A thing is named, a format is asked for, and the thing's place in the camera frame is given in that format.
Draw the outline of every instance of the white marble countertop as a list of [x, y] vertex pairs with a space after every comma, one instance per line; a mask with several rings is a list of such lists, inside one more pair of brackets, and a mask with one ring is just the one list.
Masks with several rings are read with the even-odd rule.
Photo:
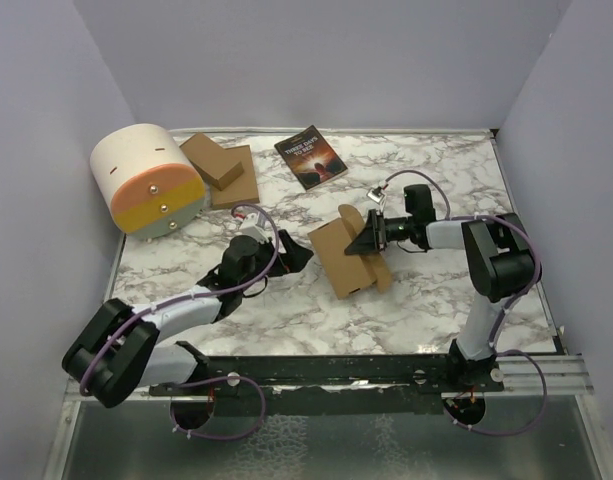
[[[339, 204], [354, 205], [362, 214], [372, 208], [365, 196], [368, 187], [402, 168], [416, 168], [433, 177], [448, 195], [453, 215], [511, 209], [485, 134], [325, 134], [349, 173], [308, 193], [273, 148], [288, 136], [214, 139], [224, 146], [250, 145], [260, 205], [305, 246], [309, 246], [308, 232], [338, 216]], [[404, 215], [403, 198], [393, 193], [423, 181], [412, 175], [393, 180], [386, 214]], [[433, 195], [441, 215], [441, 197]], [[144, 303], [181, 293], [220, 262], [235, 231], [236, 223], [227, 211], [208, 210], [180, 231], [151, 243], [128, 237], [113, 296]], [[474, 295], [465, 254], [441, 250], [411, 255], [392, 246], [384, 256], [394, 275], [392, 288], [384, 294], [370, 288], [338, 300], [315, 256], [303, 272], [271, 279], [262, 295], [245, 300], [230, 317], [170, 341], [184, 339], [212, 355], [447, 352]], [[552, 352], [552, 334], [533, 291], [509, 316], [498, 348]]]

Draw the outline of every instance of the lavender wall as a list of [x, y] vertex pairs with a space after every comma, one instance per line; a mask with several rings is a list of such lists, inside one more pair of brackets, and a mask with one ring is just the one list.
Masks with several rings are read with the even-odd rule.
[[613, 0], [574, 0], [499, 134], [555, 321], [613, 440]]
[[0, 2], [0, 479], [42, 474], [118, 239], [87, 156], [129, 123], [68, 0]]
[[75, 0], [139, 121], [499, 127], [570, 0]]

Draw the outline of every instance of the cardboard sheet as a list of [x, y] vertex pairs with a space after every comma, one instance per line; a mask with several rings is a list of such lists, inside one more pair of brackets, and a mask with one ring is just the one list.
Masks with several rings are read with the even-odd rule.
[[250, 147], [227, 148], [226, 152], [242, 164], [244, 173], [223, 190], [210, 187], [212, 208], [215, 210], [230, 208], [240, 202], [259, 203], [257, 177]]

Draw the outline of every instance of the small cardboard box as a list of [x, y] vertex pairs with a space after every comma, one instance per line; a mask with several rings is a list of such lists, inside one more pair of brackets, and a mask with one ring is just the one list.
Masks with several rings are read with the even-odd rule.
[[223, 190], [218, 190], [213, 186], [210, 187], [212, 208], [215, 210], [230, 208], [240, 202], [259, 203], [257, 178], [250, 146], [227, 148], [226, 152], [238, 162], [241, 162], [244, 173]]
[[220, 190], [244, 173], [235, 156], [203, 133], [196, 133], [180, 147], [205, 182]]
[[373, 284], [377, 285], [378, 292], [385, 292], [393, 283], [393, 276], [380, 253], [344, 253], [344, 249], [364, 228], [364, 219], [350, 205], [340, 205], [338, 211], [340, 218], [308, 234], [335, 295], [339, 299], [346, 298]]

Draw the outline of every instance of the book cover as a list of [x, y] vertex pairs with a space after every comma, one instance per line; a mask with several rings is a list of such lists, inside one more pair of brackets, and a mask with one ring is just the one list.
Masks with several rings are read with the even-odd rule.
[[277, 143], [275, 148], [306, 191], [348, 171], [314, 125]]

